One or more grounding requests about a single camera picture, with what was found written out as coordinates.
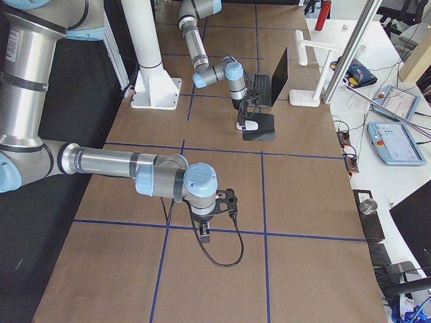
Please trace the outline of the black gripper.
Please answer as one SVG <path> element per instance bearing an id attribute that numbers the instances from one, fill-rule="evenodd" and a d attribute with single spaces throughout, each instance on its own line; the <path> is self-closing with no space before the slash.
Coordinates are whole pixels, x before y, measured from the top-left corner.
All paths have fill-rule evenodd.
<path id="1" fill-rule="evenodd" d="M 217 190 L 213 206 L 210 211 L 205 211 L 202 215 L 194 211 L 189 203 L 191 219 L 199 224 L 199 237 L 201 243 L 210 243 L 209 223 L 215 216 L 227 213 L 231 220 L 237 221 L 238 198 L 232 188 Z"/>
<path id="2" fill-rule="evenodd" d="M 259 99 L 259 92 L 253 91 L 253 90 L 246 90 L 243 97 L 241 99 L 234 99 L 232 98 L 232 104 L 234 109 L 238 111 L 238 117 L 237 117 L 237 125 L 236 128 L 238 130 L 245 130 L 246 129 L 246 111 L 248 108 L 248 101 L 249 100 L 258 100 Z"/>

